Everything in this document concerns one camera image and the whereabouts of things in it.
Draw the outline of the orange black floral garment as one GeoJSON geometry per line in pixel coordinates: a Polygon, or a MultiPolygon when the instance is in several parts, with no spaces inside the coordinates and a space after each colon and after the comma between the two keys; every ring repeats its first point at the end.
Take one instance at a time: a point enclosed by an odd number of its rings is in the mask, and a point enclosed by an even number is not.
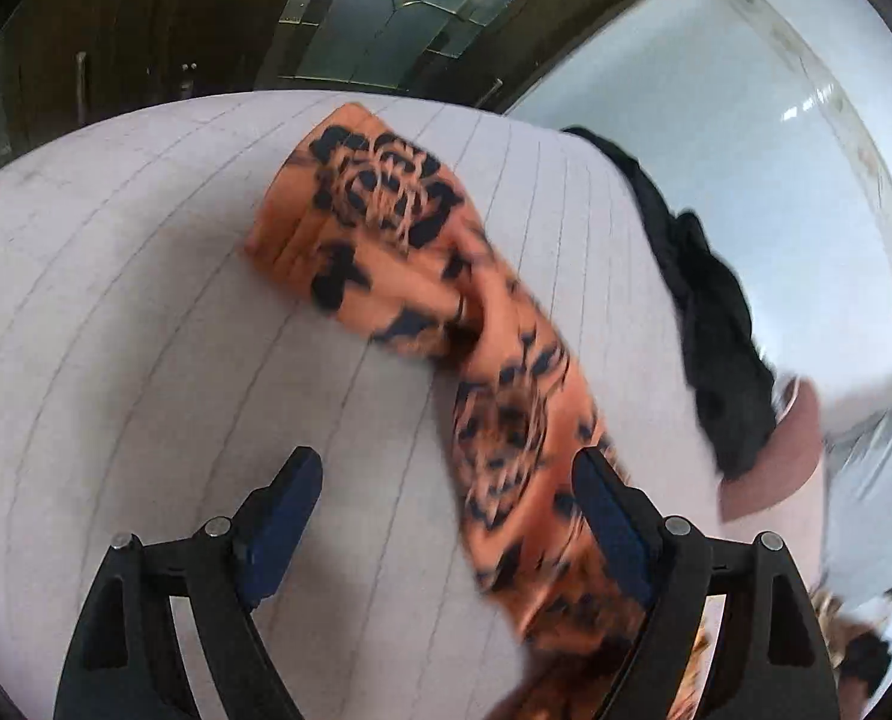
{"type": "Polygon", "coordinates": [[[280,167],[245,250],[353,332],[455,366],[465,550],[478,587],[545,657],[510,711],[592,717],[644,619],[571,484],[578,452],[615,449],[578,361],[454,172],[345,104],[280,167]]]}

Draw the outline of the cream floral patterned cloth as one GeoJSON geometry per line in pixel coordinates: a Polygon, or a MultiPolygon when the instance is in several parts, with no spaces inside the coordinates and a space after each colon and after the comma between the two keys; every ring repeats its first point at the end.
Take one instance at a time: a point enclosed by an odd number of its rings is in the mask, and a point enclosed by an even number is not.
{"type": "Polygon", "coordinates": [[[810,592],[810,603],[827,645],[841,709],[862,709],[891,667],[892,650],[872,622],[844,613],[844,601],[825,587],[810,592]]]}

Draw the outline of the pink checked bed mattress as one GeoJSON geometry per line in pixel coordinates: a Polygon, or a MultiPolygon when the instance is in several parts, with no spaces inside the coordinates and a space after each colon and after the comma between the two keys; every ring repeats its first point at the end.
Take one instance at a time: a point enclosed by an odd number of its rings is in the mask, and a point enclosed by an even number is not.
{"type": "MultiPolygon", "coordinates": [[[[184,538],[298,445],[324,488],[257,611],[309,718],[482,718],[524,654],[478,595],[444,455],[454,383],[259,277],[241,244],[324,91],[138,110],[0,169],[0,683],[46,718],[115,535],[184,538]]],[[[677,317],[635,200],[581,138],[368,99],[459,176],[488,237],[578,355],[618,454],[709,535],[773,530],[820,577],[818,483],[724,525],[677,317]]]]}

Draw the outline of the grey sheet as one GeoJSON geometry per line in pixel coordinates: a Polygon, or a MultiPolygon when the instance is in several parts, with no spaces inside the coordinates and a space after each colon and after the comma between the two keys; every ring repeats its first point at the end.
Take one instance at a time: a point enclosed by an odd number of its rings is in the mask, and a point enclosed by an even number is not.
{"type": "Polygon", "coordinates": [[[812,472],[764,517],[810,589],[861,606],[892,590],[892,374],[821,408],[812,472]]]}

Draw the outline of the brown wooden glass cabinet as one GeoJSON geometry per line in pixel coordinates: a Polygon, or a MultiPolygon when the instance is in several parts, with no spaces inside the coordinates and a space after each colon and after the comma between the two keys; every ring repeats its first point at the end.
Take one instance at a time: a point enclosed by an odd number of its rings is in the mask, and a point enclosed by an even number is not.
{"type": "Polygon", "coordinates": [[[254,89],[504,112],[638,0],[0,0],[0,166],[142,107],[254,89]]]}

